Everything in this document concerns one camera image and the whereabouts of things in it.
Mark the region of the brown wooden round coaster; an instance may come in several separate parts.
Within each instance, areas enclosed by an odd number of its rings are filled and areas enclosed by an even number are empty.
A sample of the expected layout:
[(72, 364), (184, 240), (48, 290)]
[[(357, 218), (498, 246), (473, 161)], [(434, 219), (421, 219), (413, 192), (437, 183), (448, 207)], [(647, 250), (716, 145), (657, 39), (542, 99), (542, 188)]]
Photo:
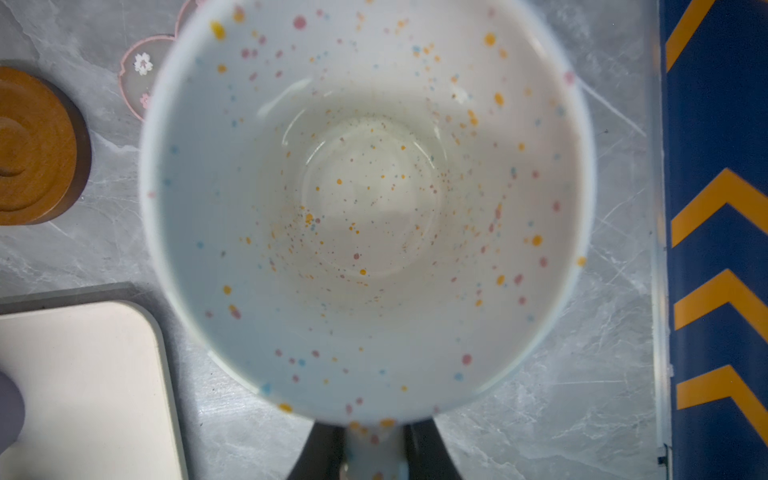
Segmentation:
[(34, 225), (70, 209), (89, 179), (85, 118), (53, 83), (1, 67), (1, 224)]

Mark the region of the white mug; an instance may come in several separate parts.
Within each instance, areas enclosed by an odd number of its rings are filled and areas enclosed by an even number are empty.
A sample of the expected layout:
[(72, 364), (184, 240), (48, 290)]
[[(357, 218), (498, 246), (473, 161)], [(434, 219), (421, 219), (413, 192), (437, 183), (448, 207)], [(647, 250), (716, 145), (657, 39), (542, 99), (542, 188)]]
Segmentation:
[(147, 243), (231, 377), (409, 479), (404, 427), (551, 331), (586, 261), (593, 130), (526, 1), (206, 1), (153, 86)]

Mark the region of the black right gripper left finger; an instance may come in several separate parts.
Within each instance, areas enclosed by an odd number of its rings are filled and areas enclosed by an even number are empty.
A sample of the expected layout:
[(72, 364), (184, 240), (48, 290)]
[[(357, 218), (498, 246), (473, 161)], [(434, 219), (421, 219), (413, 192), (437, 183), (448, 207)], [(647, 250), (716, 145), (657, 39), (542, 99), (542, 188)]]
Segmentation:
[(315, 422), (287, 480), (339, 480), (345, 429)]

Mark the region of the pink flower coaster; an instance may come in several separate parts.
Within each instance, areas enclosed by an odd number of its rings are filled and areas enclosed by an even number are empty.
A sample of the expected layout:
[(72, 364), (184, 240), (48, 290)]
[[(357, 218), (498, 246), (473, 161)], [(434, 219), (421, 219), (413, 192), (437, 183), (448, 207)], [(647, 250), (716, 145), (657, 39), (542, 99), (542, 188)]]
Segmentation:
[(164, 60), (180, 32), (204, 4), (202, 0), (187, 0), (177, 16), (172, 34), (150, 36), (137, 42), (120, 61), (119, 89), (126, 106), (140, 121), (144, 120), (150, 105), (153, 86)]

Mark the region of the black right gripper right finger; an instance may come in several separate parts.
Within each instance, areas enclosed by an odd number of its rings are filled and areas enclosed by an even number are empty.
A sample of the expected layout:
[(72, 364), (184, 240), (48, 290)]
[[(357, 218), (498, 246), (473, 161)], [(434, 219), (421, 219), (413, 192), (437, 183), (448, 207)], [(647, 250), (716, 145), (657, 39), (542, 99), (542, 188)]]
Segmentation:
[(433, 419), (404, 427), (405, 454), (410, 480), (461, 480)]

